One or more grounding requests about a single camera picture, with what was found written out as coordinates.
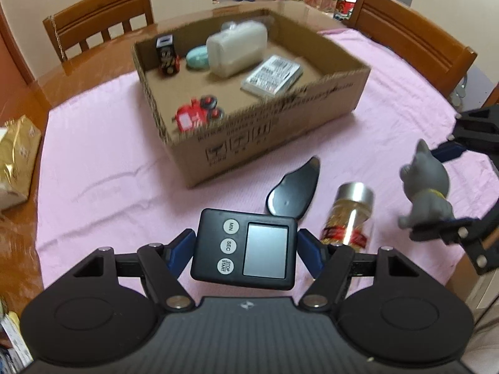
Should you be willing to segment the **wooden chair right side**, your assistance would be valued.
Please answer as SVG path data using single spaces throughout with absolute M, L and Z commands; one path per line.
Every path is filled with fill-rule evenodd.
M 348 26 L 395 52 L 445 97 L 477 57 L 471 47 L 396 0 L 357 0 Z

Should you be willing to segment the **wooden chair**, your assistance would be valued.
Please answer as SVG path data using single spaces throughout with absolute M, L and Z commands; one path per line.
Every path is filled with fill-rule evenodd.
M 46 34 L 60 62 L 66 51 L 78 46 L 89 50 L 87 39 L 99 34 L 104 42 L 112 39 L 109 29 L 121 25 L 125 34 L 133 31 L 131 20 L 142 16 L 154 24 L 151 0 L 82 0 L 43 20 Z
M 357 0 L 348 26 L 395 52 L 445 97 L 477 57 L 471 47 L 396 0 Z

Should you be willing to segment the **black teardrop-shaped device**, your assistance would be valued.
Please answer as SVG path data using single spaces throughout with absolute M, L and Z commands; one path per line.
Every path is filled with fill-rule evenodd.
M 287 173 L 268 193 L 266 211 L 273 216 L 302 219 L 315 195 L 320 170 L 320 159 L 313 156 Z

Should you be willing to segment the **grey cat figurine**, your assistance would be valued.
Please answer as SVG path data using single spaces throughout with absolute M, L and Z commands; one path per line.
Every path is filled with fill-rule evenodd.
M 398 217 L 400 229 L 454 218 L 453 206 L 448 201 L 448 173 L 424 139 L 418 141 L 412 161 L 401 167 L 399 177 L 404 194 L 412 204 L 409 213 Z

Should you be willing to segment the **pink tablecloth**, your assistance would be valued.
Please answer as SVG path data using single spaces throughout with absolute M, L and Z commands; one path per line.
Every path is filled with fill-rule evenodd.
M 195 228 L 206 208 L 261 213 L 266 196 L 312 156 L 321 171 L 302 221 L 319 234 L 337 188 L 361 181 L 375 194 L 371 252 L 392 246 L 441 283 L 463 258 L 458 246 L 416 243 L 398 228 L 409 211 L 398 172 L 420 139 L 441 143 L 454 109 L 407 63 L 357 31 L 328 37 L 371 74 L 355 111 L 236 170 L 189 189 L 160 140 L 136 74 L 126 74 L 50 112 L 41 158 L 36 249 L 50 285 L 95 248 L 134 252 Z

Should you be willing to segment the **wooden chair far side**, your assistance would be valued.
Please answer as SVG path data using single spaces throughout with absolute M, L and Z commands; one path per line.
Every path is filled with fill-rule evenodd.
M 66 51 L 78 46 L 89 50 L 87 39 L 99 34 L 104 42 L 112 39 L 109 29 L 121 25 L 125 34 L 133 31 L 131 20 L 142 16 L 154 24 L 151 0 L 82 0 L 43 20 L 46 34 L 60 62 Z

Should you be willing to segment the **open cardboard box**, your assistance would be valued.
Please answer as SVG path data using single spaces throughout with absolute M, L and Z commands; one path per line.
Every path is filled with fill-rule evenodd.
M 159 28 L 171 35 L 176 52 L 206 41 L 228 21 L 260 19 L 269 31 L 265 55 L 301 65 L 303 73 L 285 94 L 260 98 L 242 90 L 247 69 L 229 79 L 180 65 L 178 74 L 162 75 L 156 39 L 133 44 L 132 57 L 158 134 L 186 187 L 220 176 L 331 120 L 352 112 L 366 86 L 370 67 L 322 31 L 340 31 L 334 19 L 302 2 L 263 2 L 215 8 L 169 20 Z M 179 132 L 178 108 L 213 95 L 224 111 L 220 121 Z

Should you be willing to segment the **capsule bottle silver cap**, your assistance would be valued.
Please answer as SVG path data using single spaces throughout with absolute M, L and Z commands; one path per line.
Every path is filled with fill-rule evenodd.
M 342 184 L 337 190 L 320 242 L 364 251 L 373 231 L 371 215 L 374 200 L 375 195 L 366 184 L 353 181 Z

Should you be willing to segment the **black digital timer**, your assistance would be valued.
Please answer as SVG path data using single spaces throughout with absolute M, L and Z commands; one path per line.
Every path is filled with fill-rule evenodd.
M 291 290 L 297 232 L 296 220 L 289 217 L 203 209 L 191 277 L 221 285 Z

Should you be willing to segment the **teal oval case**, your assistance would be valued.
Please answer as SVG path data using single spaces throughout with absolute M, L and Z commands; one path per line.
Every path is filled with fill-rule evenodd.
M 206 45 L 197 46 L 186 54 L 187 67 L 193 70 L 210 69 L 208 51 Z

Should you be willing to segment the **gold foil tissue pack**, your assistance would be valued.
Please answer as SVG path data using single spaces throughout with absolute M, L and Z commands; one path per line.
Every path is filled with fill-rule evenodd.
M 41 131 L 25 115 L 1 126 L 1 210 L 28 199 L 40 142 Z

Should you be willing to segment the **black toy train block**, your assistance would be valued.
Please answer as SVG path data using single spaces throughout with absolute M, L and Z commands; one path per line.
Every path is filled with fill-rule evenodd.
M 165 76 L 177 74 L 180 69 L 180 61 L 174 46 L 173 35 L 157 37 L 156 51 L 162 73 Z

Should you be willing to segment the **red toy fire truck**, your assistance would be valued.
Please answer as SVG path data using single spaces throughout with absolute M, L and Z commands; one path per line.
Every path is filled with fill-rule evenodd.
M 215 95 L 203 95 L 193 98 L 189 104 L 180 106 L 172 117 L 172 122 L 177 124 L 179 132 L 188 132 L 210 122 L 224 118 L 225 112 L 218 106 Z

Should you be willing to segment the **white medical bottle green label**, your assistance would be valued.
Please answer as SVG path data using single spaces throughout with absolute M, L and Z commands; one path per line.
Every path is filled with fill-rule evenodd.
M 267 28 L 259 21 L 245 21 L 209 36 L 206 49 L 210 70 L 229 78 L 263 60 L 267 47 Z

